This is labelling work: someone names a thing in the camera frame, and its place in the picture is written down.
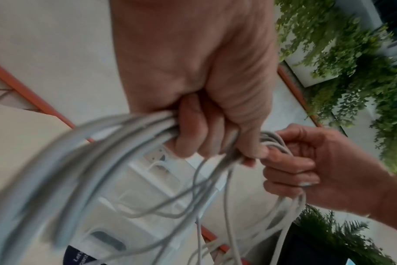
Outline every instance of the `dark blue sticker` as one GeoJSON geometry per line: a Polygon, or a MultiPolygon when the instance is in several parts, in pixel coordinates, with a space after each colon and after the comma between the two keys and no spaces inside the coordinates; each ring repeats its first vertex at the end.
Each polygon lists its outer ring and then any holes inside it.
{"type": "Polygon", "coordinates": [[[88,262],[92,262],[94,260],[97,259],[85,254],[82,251],[79,251],[79,249],[68,246],[65,251],[65,255],[63,256],[63,265],[82,265],[88,262]]]}

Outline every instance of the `wire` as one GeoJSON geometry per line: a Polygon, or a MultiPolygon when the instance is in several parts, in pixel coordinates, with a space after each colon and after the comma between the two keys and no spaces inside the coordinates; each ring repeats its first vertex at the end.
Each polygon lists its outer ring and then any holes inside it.
{"type": "MultiPolygon", "coordinates": [[[[165,142],[177,137],[176,113],[163,111],[150,115],[117,115],[82,125],[51,143],[34,157],[14,180],[0,191],[0,265],[16,265],[31,243],[38,230],[53,216],[46,236],[56,249],[66,247],[78,225],[93,210],[98,198],[110,189],[116,178],[130,161],[158,148],[165,142]],[[75,148],[84,139],[113,128],[108,137],[93,144],[75,148]]],[[[262,132],[260,140],[267,146],[290,154],[284,141],[275,133],[262,132]]],[[[133,208],[129,204],[111,200],[111,204],[126,218],[141,218],[154,214],[162,218],[179,219],[173,231],[157,242],[137,249],[129,249],[112,254],[102,260],[90,262],[99,265],[115,259],[138,255],[160,248],[152,261],[157,265],[167,252],[173,239],[197,223],[198,250],[197,264],[201,265],[203,256],[228,244],[230,251],[221,262],[233,260],[241,264],[241,256],[246,255],[255,245],[282,230],[271,265],[277,263],[281,246],[288,228],[305,206],[305,196],[294,199],[285,216],[272,225],[279,207],[285,201],[279,197],[273,208],[261,219],[237,235],[234,233],[229,209],[229,191],[233,177],[233,166],[242,162],[241,153],[231,148],[219,162],[208,178],[198,181],[198,175],[207,160],[197,168],[191,187],[149,209],[133,208]],[[224,172],[228,177],[224,192],[224,211],[227,235],[207,244],[201,244],[200,213],[212,197],[216,183],[224,172]],[[191,201],[179,213],[166,213],[164,207],[192,195],[191,201]],[[133,212],[122,211],[118,205],[127,206],[133,212]]]]}

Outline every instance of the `human hand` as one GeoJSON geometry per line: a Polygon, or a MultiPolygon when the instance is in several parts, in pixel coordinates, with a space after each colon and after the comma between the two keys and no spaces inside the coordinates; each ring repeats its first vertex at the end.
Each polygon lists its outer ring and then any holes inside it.
{"type": "Polygon", "coordinates": [[[391,186],[390,173],[338,131],[291,124],[277,132],[294,157],[270,148],[264,188],[276,195],[358,215],[377,214],[391,186]]]}
{"type": "Polygon", "coordinates": [[[120,78],[132,113],[178,109],[179,157],[235,142],[261,158],[278,64],[272,0],[111,0],[120,78]]]}

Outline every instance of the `wrist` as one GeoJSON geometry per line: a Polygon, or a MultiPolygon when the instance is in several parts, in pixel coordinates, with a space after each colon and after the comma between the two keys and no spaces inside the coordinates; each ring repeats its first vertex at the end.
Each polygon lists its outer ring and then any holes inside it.
{"type": "Polygon", "coordinates": [[[380,200],[370,218],[397,229],[397,175],[387,177],[381,189],[376,193],[380,200]]]}

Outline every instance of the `person's left hand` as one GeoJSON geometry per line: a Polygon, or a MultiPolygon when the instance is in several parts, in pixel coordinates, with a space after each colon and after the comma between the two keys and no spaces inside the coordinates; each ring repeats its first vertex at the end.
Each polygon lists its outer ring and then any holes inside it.
{"type": "Polygon", "coordinates": [[[179,157],[217,155],[236,139],[262,158],[260,127],[277,77],[272,0],[110,0],[130,111],[179,110],[179,157]]]}

